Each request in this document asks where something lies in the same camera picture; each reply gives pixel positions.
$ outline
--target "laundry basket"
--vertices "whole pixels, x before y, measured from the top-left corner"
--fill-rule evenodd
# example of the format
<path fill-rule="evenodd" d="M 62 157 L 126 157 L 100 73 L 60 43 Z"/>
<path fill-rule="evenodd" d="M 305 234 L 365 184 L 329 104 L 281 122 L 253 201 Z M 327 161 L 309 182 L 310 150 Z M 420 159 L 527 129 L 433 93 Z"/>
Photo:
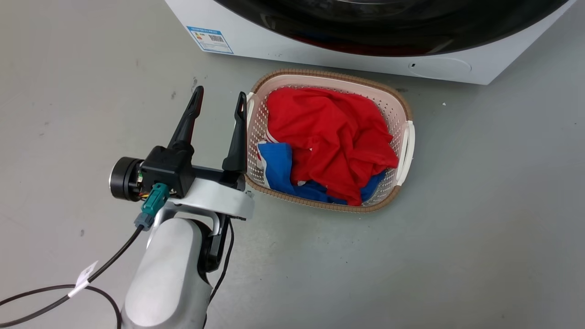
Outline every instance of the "laundry basket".
<path fill-rule="evenodd" d="M 390 145 L 398 156 L 398 167 L 387 169 L 384 179 L 372 197 L 360 207 L 323 203 L 291 196 L 271 190 L 264 184 L 264 172 L 258 165 L 257 144 L 264 140 L 269 110 L 266 100 L 271 92 L 283 87 L 322 88 L 358 94 L 371 99 L 386 121 L 388 131 L 394 137 Z M 378 210 L 390 203 L 400 191 L 406 179 L 414 151 L 414 126 L 412 113 L 400 94 L 374 81 L 352 77 L 346 74 L 315 70 L 278 70 L 262 77 L 247 96 L 247 175 L 246 182 L 255 190 L 284 200 L 329 210 L 367 213 Z"/>

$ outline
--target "gray connector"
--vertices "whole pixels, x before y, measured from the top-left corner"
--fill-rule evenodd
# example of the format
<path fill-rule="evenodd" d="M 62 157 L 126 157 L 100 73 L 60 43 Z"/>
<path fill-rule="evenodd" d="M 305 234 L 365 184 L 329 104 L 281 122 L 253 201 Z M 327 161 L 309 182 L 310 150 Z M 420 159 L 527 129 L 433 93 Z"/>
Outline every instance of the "gray connector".
<path fill-rule="evenodd" d="M 142 225 L 143 227 L 142 231 L 150 230 L 150 227 L 152 226 L 153 223 L 154 217 L 147 213 L 140 213 L 134 220 L 134 224 L 136 225 L 136 227 Z"/>

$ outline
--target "white cable tag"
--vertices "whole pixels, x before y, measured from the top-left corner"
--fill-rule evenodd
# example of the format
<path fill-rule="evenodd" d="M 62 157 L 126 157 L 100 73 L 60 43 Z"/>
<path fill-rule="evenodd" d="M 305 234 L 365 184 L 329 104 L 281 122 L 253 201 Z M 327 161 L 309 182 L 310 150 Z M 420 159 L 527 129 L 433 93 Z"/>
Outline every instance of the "white cable tag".
<path fill-rule="evenodd" d="M 90 276 L 91 272 L 94 271 L 95 265 L 97 263 L 98 263 L 98 261 L 95 261 L 92 265 L 89 265 L 86 269 L 81 271 L 81 273 L 79 274 L 79 277 L 77 277 L 77 283 L 75 283 L 75 287 L 78 287 L 81 283 L 83 283 L 83 281 L 87 280 L 87 278 Z"/>
<path fill-rule="evenodd" d="M 75 296 L 78 292 L 84 290 L 85 287 L 90 285 L 90 282 L 87 280 L 87 278 L 90 276 L 91 272 L 94 271 L 95 265 L 97 263 L 98 261 L 95 261 L 92 265 L 89 265 L 86 269 L 81 271 L 79 277 L 77 277 L 77 283 L 75 283 L 75 288 L 67 294 L 69 298 Z"/>

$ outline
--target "blue garment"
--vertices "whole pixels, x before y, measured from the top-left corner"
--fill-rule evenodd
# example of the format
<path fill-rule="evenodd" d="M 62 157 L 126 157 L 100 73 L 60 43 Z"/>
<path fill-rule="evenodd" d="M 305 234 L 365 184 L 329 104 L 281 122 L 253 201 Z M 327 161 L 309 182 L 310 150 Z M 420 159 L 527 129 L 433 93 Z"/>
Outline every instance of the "blue garment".
<path fill-rule="evenodd" d="M 347 204 L 343 199 L 327 195 L 325 186 L 310 180 L 302 186 L 291 184 L 291 168 L 293 165 L 293 150 L 286 143 L 259 143 L 258 150 L 264 163 L 264 175 L 271 189 L 292 196 L 324 203 Z M 386 172 L 371 177 L 368 184 L 360 191 L 362 202 L 369 200 L 378 184 L 384 179 Z"/>

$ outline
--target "clothing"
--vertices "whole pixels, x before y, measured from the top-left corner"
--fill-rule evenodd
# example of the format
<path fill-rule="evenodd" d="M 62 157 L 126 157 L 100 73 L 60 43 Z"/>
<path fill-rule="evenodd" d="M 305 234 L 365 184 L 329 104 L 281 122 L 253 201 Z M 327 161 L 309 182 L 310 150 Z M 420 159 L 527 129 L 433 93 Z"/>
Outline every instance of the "clothing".
<path fill-rule="evenodd" d="M 318 88 L 281 88 L 267 99 L 268 136 L 292 148 L 290 179 L 313 180 L 326 194 L 361 205 L 372 176 L 398 166 L 392 136 L 368 98 Z"/>
<path fill-rule="evenodd" d="M 346 200 L 327 194 L 327 188 L 313 180 L 301 186 L 293 186 L 290 180 L 293 165 L 293 151 L 286 143 L 258 143 L 258 151 L 264 167 L 264 182 L 272 190 L 309 200 L 325 203 L 347 204 Z M 374 194 L 386 172 L 371 177 L 365 187 L 360 189 L 360 196 L 367 201 Z"/>

